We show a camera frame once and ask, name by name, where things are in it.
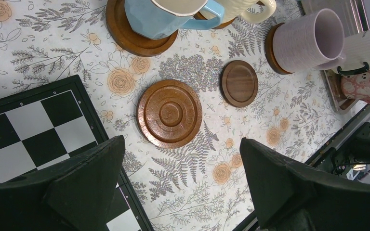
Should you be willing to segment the cream yellow mug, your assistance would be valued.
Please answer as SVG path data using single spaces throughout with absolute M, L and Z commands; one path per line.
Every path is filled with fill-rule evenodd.
M 260 13 L 250 13 L 248 11 L 250 7 L 259 2 L 258 0 L 215 0 L 215 2 L 225 9 L 221 21 L 222 24 L 238 16 L 249 24 L 258 24 L 272 16 L 277 8 L 275 0 L 261 0 L 261 3 L 264 4 L 264 9 Z

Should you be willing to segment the light blue faceted mug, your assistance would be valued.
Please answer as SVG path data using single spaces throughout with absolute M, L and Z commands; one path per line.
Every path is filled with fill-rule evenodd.
M 178 29 L 212 29 L 225 13 L 214 0 L 126 0 L 124 9 L 132 30 L 152 40 Z

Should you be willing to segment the lilac mug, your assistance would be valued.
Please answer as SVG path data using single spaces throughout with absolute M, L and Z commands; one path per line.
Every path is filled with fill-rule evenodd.
M 331 69 L 344 49 L 344 27 L 335 11 L 324 8 L 279 26 L 272 45 L 286 72 Z

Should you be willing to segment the white mug black rim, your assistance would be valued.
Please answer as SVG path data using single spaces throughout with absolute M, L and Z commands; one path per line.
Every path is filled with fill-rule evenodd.
M 341 76 L 370 71 L 370 30 L 345 38 L 344 49 L 332 71 Z

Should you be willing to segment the metal tray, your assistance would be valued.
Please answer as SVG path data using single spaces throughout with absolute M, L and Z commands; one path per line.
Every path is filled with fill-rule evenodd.
M 305 14 L 324 8 L 333 10 L 342 22 L 345 37 L 363 34 L 370 30 L 370 0 L 303 0 L 301 4 Z M 366 59 L 351 65 L 349 63 L 351 57 L 349 51 L 343 51 L 335 60 L 321 65 L 321 69 L 326 72 L 333 105 L 340 114 L 347 113 L 358 100 L 348 99 L 341 92 L 339 73 L 352 74 L 365 70 L 366 67 L 370 68 L 370 61 Z

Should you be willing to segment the dark walnut coaster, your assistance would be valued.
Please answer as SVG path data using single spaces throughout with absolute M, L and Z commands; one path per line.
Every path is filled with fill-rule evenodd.
M 224 99 L 234 107 L 251 104 L 258 93 L 258 77 L 253 67 L 243 60 L 233 60 L 222 70 L 220 91 Z

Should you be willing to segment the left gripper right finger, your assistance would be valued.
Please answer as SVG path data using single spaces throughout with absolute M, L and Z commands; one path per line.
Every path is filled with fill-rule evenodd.
M 370 184 L 339 178 L 243 138 L 239 148 L 261 229 L 370 231 Z

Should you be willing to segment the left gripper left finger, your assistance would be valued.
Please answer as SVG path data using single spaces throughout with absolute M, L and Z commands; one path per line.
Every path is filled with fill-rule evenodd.
M 124 154 L 119 135 L 0 183 L 0 231 L 103 231 Z

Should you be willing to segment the pink patterned mug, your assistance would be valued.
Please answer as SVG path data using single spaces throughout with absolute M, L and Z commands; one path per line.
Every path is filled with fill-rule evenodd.
M 370 71 L 342 77 L 341 90 L 348 99 L 362 100 L 370 104 Z

